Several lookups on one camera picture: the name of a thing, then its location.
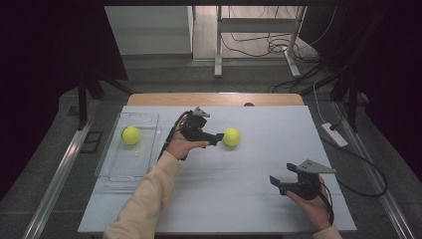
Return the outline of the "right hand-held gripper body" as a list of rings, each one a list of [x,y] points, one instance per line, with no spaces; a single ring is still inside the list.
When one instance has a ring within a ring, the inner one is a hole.
[[[317,197],[320,190],[319,175],[321,173],[336,173],[336,170],[318,162],[306,159],[297,165],[298,181],[295,183],[281,182],[280,194],[285,195],[288,191],[293,192],[304,200],[312,200]]]

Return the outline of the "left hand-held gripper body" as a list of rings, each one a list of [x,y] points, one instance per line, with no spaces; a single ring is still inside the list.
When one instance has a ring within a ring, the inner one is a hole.
[[[186,113],[187,118],[181,127],[181,134],[189,141],[208,141],[210,143],[215,142],[215,135],[204,132],[202,128],[207,122],[207,118],[210,117],[199,107],[196,107],[194,111]]]

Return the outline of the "plain yellow tennis ball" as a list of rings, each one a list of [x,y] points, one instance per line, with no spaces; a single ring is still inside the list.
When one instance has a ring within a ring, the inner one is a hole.
[[[233,127],[228,127],[224,131],[223,142],[228,146],[236,146],[241,139],[240,132]]]

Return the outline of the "black-marked yellow tennis ball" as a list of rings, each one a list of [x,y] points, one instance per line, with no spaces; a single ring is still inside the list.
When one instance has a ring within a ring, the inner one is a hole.
[[[135,126],[127,126],[121,132],[121,139],[127,145],[134,145],[140,141],[140,131]]]

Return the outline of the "clear plastic container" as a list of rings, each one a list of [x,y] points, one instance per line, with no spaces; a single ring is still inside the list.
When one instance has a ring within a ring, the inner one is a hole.
[[[122,130],[130,125],[140,131],[140,141],[134,145],[121,139]],[[96,191],[132,191],[157,157],[160,134],[158,114],[118,114],[96,170]]]

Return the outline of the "person's right hand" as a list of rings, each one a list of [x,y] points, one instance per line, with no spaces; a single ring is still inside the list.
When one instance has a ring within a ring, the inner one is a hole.
[[[327,229],[332,225],[329,210],[325,204],[327,202],[327,192],[324,187],[324,180],[320,178],[319,182],[319,195],[312,200],[304,200],[291,191],[287,192],[287,196],[296,202],[305,212],[316,232]]]

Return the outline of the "person's left hand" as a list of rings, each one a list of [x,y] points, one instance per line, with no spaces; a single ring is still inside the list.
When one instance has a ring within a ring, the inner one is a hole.
[[[205,148],[209,145],[208,141],[189,141],[180,132],[182,125],[186,121],[186,117],[183,117],[177,122],[176,128],[172,137],[168,142],[166,151],[174,156],[177,160],[184,158],[191,149],[194,148]]]

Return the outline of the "white table sheet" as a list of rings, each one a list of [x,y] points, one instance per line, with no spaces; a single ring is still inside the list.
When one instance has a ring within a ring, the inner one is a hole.
[[[301,208],[270,182],[294,182],[289,163],[329,161],[306,106],[208,107],[208,132],[236,128],[241,141],[190,151],[160,217],[162,234],[309,232]]]

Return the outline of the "white power strip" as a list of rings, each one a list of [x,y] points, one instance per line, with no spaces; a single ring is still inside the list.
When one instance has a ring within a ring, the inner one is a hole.
[[[321,128],[337,146],[344,147],[348,145],[344,137],[336,129],[332,129],[332,125],[329,122],[323,123]]]

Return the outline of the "black metal stand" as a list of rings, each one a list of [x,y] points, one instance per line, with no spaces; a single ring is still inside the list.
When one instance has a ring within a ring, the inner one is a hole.
[[[116,89],[124,92],[127,95],[132,95],[133,90],[129,87],[123,85],[118,80],[114,80],[110,77],[107,77],[105,74],[100,72],[85,72],[82,73],[79,79],[78,84],[78,94],[79,94],[79,126],[78,130],[82,130],[88,124],[88,100],[87,93],[90,93],[91,97],[94,100],[101,100],[105,91],[101,86],[101,81],[104,81]]]
[[[298,91],[300,96],[313,93],[316,89],[319,89],[329,83],[336,81],[330,92],[330,98],[333,101],[340,102],[345,97],[348,100],[345,102],[346,105],[346,120],[348,125],[354,132],[357,132],[356,127],[356,108],[357,108],[357,81],[354,74],[354,67],[351,64],[346,64],[338,71],[328,75],[327,77],[317,80],[310,87]]]

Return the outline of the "white cabinet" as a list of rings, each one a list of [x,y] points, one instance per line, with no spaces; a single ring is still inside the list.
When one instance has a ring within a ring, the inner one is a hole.
[[[191,54],[191,6],[106,6],[122,55]]]

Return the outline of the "silver metal floor rail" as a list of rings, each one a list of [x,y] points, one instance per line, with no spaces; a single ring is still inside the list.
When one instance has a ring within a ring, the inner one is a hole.
[[[364,159],[367,159],[369,162],[372,162],[372,158],[368,153],[360,135],[357,132],[354,132],[348,125],[344,116],[345,111],[338,103],[333,103],[332,106],[337,110],[337,115],[341,120],[341,125],[343,126],[344,131],[351,141],[351,145],[356,150],[357,154],[362,156]],[[379,199],[396,233],[398,234],[399,239],[416,239],[415,233],[411,229],[403,211],[389,191],[387,183],[382,179],[381,172],[368,164],[365,164],[364,168],[375,191],[381,192],[382,190],[385,190],[384,194],[381,195]]]
[[[27,226],[21,239],[39,239],[48,222],[48,219],[57,203],[57,200],[63,190],[63,187],[68,179],[68,176],[73,168],[73,165],[79,155],[82,145],[90,131],[94,121],[95,113],[97,112],[101,100],[92,100],[88,107],[87,122],[78,129],[67,150],[62,157],[60,164],[50,181],[46,192],[40,201],[37,210],[35,211],[30,223]]]

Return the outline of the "white metal desk frame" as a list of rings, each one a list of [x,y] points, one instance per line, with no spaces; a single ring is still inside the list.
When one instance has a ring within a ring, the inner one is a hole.
[[[282,33],[290,34],[289,45],[283,48],[285,59],[294,78],[301,76],[294,59],[294,46],[299,35],[305,6],[299,6],[294,19],[288,18],[224,18],[222,6],[217,7],[217,34],[214,60],[214,77],[222,77],[222,34],[223,33]]]

